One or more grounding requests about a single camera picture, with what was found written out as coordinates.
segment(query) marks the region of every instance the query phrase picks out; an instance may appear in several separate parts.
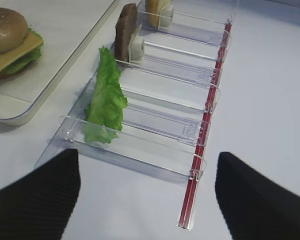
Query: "green lettuce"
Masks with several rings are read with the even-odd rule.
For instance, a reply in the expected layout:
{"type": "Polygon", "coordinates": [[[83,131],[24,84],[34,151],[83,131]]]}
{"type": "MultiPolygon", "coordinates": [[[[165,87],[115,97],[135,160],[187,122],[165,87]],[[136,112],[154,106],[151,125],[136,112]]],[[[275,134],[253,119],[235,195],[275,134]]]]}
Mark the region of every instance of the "green lettuce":
{"type": "MultiPolygon", "coordinates": [[[[29,32],[32,32],[36,36],[43,39],[37,32],[33,31],[31,28],[29,28],[29,32]]],[[[43,46],[43,43],[33,49],[32,51],[28,52],[27,54],[23,55],[22,57],[18,58],[16,61],[11,63],[9,66],[5,67],[0,73],[1,74],[14,74],[24,68],[28,63],[37,60],[41,57],[41,47],[43,46]]]]}
{"type": "Polygon", "coordinates": [[[90,104],[85,110],[85,120],[106,128],[86,124],[83,132],[86,143],[110,144],[113,139],[118,137],[116,131],[122,130],[123,109],[128,106],[128,100],[120,86],[121,71],[117,66],[115,57],[110,49],[104,46],[99,48],[99,53],[100,62],[97,69],[94,93],[90,104]]]}

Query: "bread slice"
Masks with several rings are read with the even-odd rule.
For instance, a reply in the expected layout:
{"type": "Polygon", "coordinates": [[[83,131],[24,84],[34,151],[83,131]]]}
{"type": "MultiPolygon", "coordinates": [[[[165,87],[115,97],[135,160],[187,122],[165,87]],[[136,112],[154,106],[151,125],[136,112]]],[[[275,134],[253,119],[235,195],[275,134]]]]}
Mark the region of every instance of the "bread slice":
{"type": "Polygon", "coordinates": [[[168,6],[171,0],[146,0],[145,1],[145,11],[147,14],[147,19],[150,24],[156,28],[159,27],[160,22],[160,12],[161,10],[168,6]]]}
{"type": "Polygon", "coordinates": [[[123,7],[115,25],[114,57],[117,60],[129,62],[128,46],[137,27],[137,16],[138,11],[135,3],[123,7]]]}

